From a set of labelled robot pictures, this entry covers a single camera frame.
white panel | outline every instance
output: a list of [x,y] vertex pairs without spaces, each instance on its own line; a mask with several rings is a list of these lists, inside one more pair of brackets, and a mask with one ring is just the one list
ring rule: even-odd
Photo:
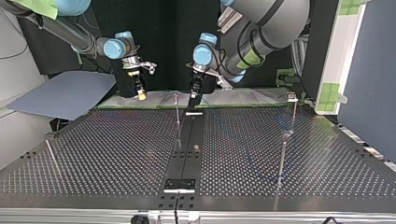
[[[7,15],[20,29],[16,18],[10,14]],[[1,12],[0,40],[0,58],[15,55],[23,51],[26,46],[24,38],[9,24]],[[0,102],[28,92],[43,82],[44,78],[39,74],[29,49],[18,57],[0,59]]]
[[[7,16],[21,29],[16,18]],[[37,146],[50,132],[50,119],[1,108],[44,83],[29,49],[22,55],[1,59],[23,51],[24,38],[0,12],[0,170],[21,154]]]
[[40,144],[50,132],[50,120],[14,111],[0,117],[0,170]]

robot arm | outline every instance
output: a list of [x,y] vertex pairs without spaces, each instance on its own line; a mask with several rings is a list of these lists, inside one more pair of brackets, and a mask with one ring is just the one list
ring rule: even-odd
[[[227,55],[224,49],[215,49],[217,39],[214,35],[201,35],[200,43],[193,52],[192,70],[195,80],[196,77],[212,75],[218,77],[218,84],[226,83],[224,78],[231,82],[239,82],[250,67],[261,66],[266,55],[290,45],[304,29],[310,8],[309,0],[220,2],[240,13],[249,22],[235,39],[237,48],[230,55]],[[191,99],[199,94],[199,91],[197,88],[191,88]]]
[[[16,16],[32,21],[38,25],[39,29],[45,29],[56,35],[70,44],[77,53],[107,56],[107,58],[113,60],[121,59],[123,69],[134,80],[139,100],[146,99],[145,85],[141,77],[142,69],[149,70],[149,73],[153,75],[157,64],[142,62],[141,57],[137,54],[139,46],[134,43],[131,32],[118,33],[115,38],[95,37],[81,26],[68,21],[64,17],[53,20],[8,0],[0,0],[0,7]],[[79,13],[85,12],[87,7],[79,10]]]

green painter's tape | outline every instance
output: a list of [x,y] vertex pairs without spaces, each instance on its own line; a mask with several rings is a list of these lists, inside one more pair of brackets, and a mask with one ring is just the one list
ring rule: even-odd
[[56,20],[58,16],[58,7],[55,0],[11,0],[19,3],[24,7],[30,8],[33,12],[50,17]]
[[361,0],[343,0],[338,14],[341,16],[358,15],[362,4]]
[[[250,63],[252,65],[259,65],[262,63],[259,56],[256,55],[256,53],[253,51],[253,49],[251,49],[248,52],[248,54],[245,56],[244,59],[245,59],[245,61],[247,61],[247,63]],[[240,69],[248,69],[249,68],[249,66],[242,61],[237,65],[237,67]]]
[[338,104],[340,84],[323,83],[317,111],[333,112]]

vertical metal pole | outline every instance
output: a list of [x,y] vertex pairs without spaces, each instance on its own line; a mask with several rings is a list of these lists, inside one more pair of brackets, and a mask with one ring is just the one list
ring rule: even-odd
[[53,151],[52,151],[52,147],[50,146],[50,141],[47,139],[46,139],[46,144],[47,144],[47,147],[49,148],[50,156],[52,157],[53,160],[56,160],[55,155],[53,154]]
[[177,127],[180,129],[180,114],[178,111],[178,93],[175,94],[175,105],[176,105]]
[[286,142],[282,143],[282,151],[280,152],[280,165],[279,165],[279,175],[277,180],[277,185],[280,186],[282,184],[282,174],[283,174],[283,166],[285,164],[285,155],[286,155]]
[[291,132],[294,133],[294,122],[296,120],[296,113],[297,113],[297,101],[294,102],[294,110],[293,110],[293,120],[291,121]]

perforated metal table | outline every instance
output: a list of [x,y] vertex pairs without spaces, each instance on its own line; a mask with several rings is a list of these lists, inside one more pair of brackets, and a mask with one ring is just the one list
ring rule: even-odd
[[[310,109],[293,128],[288,107],[176,120],[93,110],[0,172],[0,208],[396,213],[396,174]],[[176,202],[167,179],[194,179],[195,193]]]

